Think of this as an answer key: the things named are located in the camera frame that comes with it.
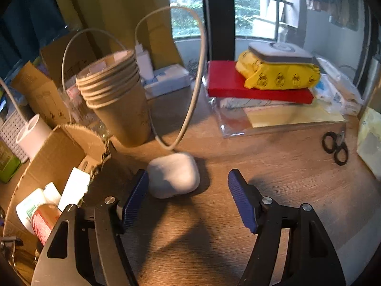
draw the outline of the gray plastic basket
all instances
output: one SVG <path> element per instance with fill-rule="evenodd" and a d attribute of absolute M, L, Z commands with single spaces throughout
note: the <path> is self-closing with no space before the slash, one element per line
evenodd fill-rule
<path fill-rule="evenodd" d="M 24 121 L 19 113 L 14 111 L 14 113 L 0 127 L 1 140 L 11 149 L 12 153 L 14 153 L 22 163 L 29 159 L 21 147 L 16 144 L 17 134 L 19 134 L 23 126 Z"/>

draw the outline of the yellow curtain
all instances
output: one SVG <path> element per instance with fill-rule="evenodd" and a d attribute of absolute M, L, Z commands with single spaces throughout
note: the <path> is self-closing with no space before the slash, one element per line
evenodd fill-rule
<path fill-rule="evenodd" d="M 57 0 L 69 28 L 100 28 L 134 48 L 136 24 L 149 12 L 169 5 L 169 0 Z M 117 44 L 98 33 L 89 37 L 97 55 L 120 50 Z M 182 64 L 172 39 L 169 11 L 155 14 L 139 29 L 138 39 L 150 52 L 154 68 Z"/>

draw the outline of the power strip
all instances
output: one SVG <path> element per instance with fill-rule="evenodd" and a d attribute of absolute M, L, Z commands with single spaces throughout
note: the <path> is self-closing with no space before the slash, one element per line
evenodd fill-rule
<path fill-rule="evenodd" d="M 179 64 L 154 71 L 151 80 L 142 80 L 147 100 L 191 85 L 189 72 Z"/>

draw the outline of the paper cup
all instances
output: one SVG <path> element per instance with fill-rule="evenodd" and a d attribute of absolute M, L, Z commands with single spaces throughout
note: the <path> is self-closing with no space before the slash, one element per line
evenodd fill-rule
<path fill-rule="evenodd" d="M 112 83 L 118 81 L 121 78 L 129 78 L 138 70 L 136 62 L 119 69 L 117 72 L 110 73 L 109 75 L 101 74 L 100 76 L 84 79 L 83 81 L 75 81 L 75 84 L 79 89 L 101 89 Z"/>
<path fill-rule="evenodd" d="M 132 89 L 138 81 L 140 81 L 139 74 L 137 74 L 133 80 L 129 80 L 124 83 L 124 85 L 118 85 L 115 89 L 110 89 L 104 93 L 96 94 L 94 96 L 85 94 L 82 94 L 82 96 L 84 100 L 89 101 L 92 105 L 106 103 L 124 95 L 127 91 Z"/>
<path fill-rule="evenodd" d="M 77 81 L 83 83 L 99 77 L 109 76 L 133 62 L 136 62 L 134 50 L 117 51 L 85 67 L 77 74 Z"/>
<path fill-rule="evenodd" d="M 86 87 L 78 86 L 78 89 L 81 91 L 82 95 L 90 97 L 96 96 L 97 94 L 105 93 L 108 90 L 115 89 L 116 87 L 124 85 L 130 81 L 135 81 L 136 76 L 139 76 L 139 69 L 137 67 L 134 73 L 121 72 Z"/>
<path fill-rule="evenodd" d="M 88 107 L 98 115 L 106 127 L 126 147 L 136 147 L 147 141 L 151 126 L 148 104 L 140 82 L 121 97 Z"/>

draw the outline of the paper towel roll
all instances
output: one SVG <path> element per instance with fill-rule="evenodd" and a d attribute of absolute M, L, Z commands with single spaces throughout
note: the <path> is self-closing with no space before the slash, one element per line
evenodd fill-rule
<path fill-rule="evenodd" d="M 30 159 L 33 159 L 48 138 L 50 132 L 50 127 L 37 114 L 20 130 L 16 143 L 25 151 Z"/>

